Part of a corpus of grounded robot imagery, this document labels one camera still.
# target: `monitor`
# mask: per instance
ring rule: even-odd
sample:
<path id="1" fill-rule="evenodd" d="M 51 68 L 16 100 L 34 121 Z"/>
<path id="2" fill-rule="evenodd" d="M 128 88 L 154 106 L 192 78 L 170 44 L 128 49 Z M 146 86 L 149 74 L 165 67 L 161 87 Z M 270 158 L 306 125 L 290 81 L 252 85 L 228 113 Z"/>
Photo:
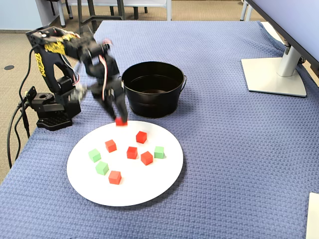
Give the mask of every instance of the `monitor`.
<path id="1" fill-rule="evenodd" d="M 249 90 L 306 96 L 295 68 L 303 56 L 319 76 L 319 0 L 246 1 L 291 45 L 282 58 L 242 59 Z"/>

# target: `robotic arm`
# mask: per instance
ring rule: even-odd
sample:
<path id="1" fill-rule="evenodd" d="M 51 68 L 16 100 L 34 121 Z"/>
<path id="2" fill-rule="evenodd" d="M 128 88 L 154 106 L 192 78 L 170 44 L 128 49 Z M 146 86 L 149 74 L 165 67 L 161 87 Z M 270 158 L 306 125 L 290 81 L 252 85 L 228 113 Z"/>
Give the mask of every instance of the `robotic arm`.
<path id="1" fill-rule="evenodd" d="M 109 44 L 97 44 L 92 36 L 80 38 L 78 34 L 56 27 L 42 27 L 26 35 L 32 47 L 35 47 L 39 71 L 54 94 L 37 93 L 34 87 L 27 93 L 30 106 L 39 116 L 38 127 L 57 130 L 72 125 L 72 117 L 81 112 L 79 100 L 87 91 L 92 92 L 113 119 L 116 116 L 112 104 L 115 103 L 123 122 L 127 121 L 124 89 L 116 77 L 119 74 L 117 63 L 108 55 Z M 83 62 L 87 74 L 95 77 L 97 83 L 76 87 L 79 76 L 76 76 L 64 55 Z M 95 57 L 99 58 L 99 63 L 93 65 L 92 59 Z M 62 78 L 55 78 L 54 65 L 63 72 Z"/>

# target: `red cube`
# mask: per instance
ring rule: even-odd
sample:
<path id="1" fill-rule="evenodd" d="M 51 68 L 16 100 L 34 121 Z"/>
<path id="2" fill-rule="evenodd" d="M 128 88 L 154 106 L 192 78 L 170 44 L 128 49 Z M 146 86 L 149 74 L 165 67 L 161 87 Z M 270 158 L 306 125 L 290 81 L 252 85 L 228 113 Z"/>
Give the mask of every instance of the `red cube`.
<path id="1" fill-rule="evenodd" d="M 116 144 L 114 143 L 114 141 L 112 139 L 105 142 L 105 146 L 106 146 L 106 149 L 108 150 L 109 153 L 116 150 Z"/>
<path id="2" fill-rule="evenodd" d="M 136 159 L 138 155 L 138 148 L 135 147 L 129 147 L 128 151 L 126 152 L 128 158 L 130 159 Z"/>
<path id="3" fill-rule="evenodd" d="M 121 172 L 118 171 L 111 171 L 110 175 L 109 175 L 109 182 L 112 184 L 120 184 L 121 181 Z"/>
<path id="4" fill-rule="evenodd" d="M 116 126 L 127 126 L 128 122 L 126 121 L 125 123 L 123 123 L 122 118 L 121 117 L 117 117 L 115 119 L 115 124 L 116 124 Z"/>
<path id="5" fill-rule="evenodd" d="M 145 132 L 138 132 L 138 134 L 136 135 L 136 142 L 138 143 L 145 143 L 146 139 L 147 139 L 148 135 Z"/>
<path id="6" fill-rule="evenodd" d="M 141 154 L 141 161 L 143 162 L 143 164 L 149 165 L 153 162 L 153 155 L 150 152 L 146 151 L 145 153 Z"/>

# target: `black bucket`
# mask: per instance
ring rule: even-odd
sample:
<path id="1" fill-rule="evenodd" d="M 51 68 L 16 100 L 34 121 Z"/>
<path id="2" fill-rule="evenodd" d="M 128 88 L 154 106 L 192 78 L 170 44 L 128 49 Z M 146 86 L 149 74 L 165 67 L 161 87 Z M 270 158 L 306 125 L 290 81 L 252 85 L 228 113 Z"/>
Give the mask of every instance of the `black bucket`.
<path id="1" fill-rule="evenodd" d="M 173 65 L 150 61 L 131 66 L 123 73 L 122 81 L 135 114 L 161 118 L 176 110 L 186 76 Z"/>

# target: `white plate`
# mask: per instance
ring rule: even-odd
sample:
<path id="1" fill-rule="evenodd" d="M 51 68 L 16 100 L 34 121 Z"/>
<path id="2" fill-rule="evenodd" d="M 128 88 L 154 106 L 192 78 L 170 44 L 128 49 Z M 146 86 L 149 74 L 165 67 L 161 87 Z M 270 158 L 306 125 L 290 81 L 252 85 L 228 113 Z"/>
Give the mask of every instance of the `white plate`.
<path id="1" fill-rule="evenodd" d="M 146 132 L 144 144 L 136 142 L 136 134 Z M 105 142 L 114 140 L 117 150 L 109 153 Z M 128 147 L 137 147 L 136 159 L 127 159 Z M 155 146 L 163 146 L 165 158 L 154 158 L 145 166 L 141 154 L 154 156 Z M 102 159 L 94 163 L 88 152 L 96 148 Z M 96 172 L 100 162 L 109 165 L 105 176 Z M 111 123 L 84 136 L 70 153 L 66 171 L 72 187 L 86 199 L 107 206 L 131 206 L 149 201 L 165 192 L 178 178 L 183 166 L 183 152 L 177 139 L 168 130 L 152 123 L 128 121 L 128 126 Z M 111 171 L 121 172 L 119 185 L 109 183 Z"/>

